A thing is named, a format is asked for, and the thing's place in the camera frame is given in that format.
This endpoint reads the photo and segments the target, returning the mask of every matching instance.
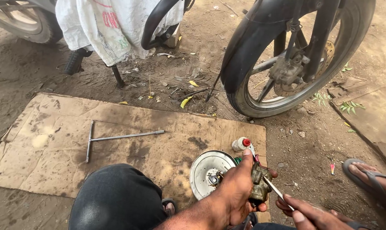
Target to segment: tire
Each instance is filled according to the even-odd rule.
[[[254,63],[237,91],[231,94],[227,93],[227,98],[232,107],[247,117],[266,118],[285,112],[311,97],[342,69],[358,49],[369,29],[374,9],[375,0],[345,0],[341,15],[341,26],[335,41],[334,57],[325,72],[303,91],[287,97],[288,101],[285,103],[276,102],[277,106],[274,106],[274,104],[265,107],[260,106],[253,98],[250,98],[248,93],[248,81],[251,76],[250,72],[256,64]]]
[[[33,11],[39,19],[38,28],[35,30],[17,27],[1,18],[0,27],[22,39],[35,43],[54,44],[59,41],[63,37],[63,32],[58,25],[55,14],[39,7],[33,8]]]

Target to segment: screwdriver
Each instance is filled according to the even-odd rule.
[[[268,180],[267,177],[263,176],[263,178],[267,182],[267,184],[272,188],[272,190],[274,190],[274,192],[277,193],[277,195],[282,199],[282,201],[284,201],[284,198],[282,197],[282,193]],[[295,209],[293,207],[291,207],[290,205],[288,205],[288,206],[291,209],[291,211],[295,211]]]

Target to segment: red bottle cap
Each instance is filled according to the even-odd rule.
[[[251,144],[250,139],[244,139],[244,140],[243,140],[243,145],[244,145],[244,146],[248,147],[248,146],[250,146],[250,144]]]

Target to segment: yellow leaf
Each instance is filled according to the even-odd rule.
[[[194,82],[194,81],[189,81],[189,83],[190,83],[191,85],[193,85],[193,86],[199,87],[199,86],[196,84],[196,82]]]
[[[180,107],[181,107],[181,108],[184,108],[184,106],[187,104],[187,102],[190,101],[190,99],[191,99],[192,97],[193,97],[193,96],[190,96],[190,97],[184,99],[184,100],[182,101],[182,103],[180,104]]]

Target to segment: disc brake rotor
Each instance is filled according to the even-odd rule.
[[[315,75],[315,79],[311,82],[308,83],[301,83],[301,84],[292,84],[292,85],[274,85],[274,92],[280,96],[280,97],[288,97],[295,95],[298,92],[303,91],[306,87],[311,85],[314,81],[316,81],[328,68],[329,64],[332,61],[332,58],[334,57],[335,53],[335,46],[331,41],[327,41],[325,45],[325,49],[322,53],[322,59],[323,61],[320,62],[319,67],[318,67],[318,72]]]

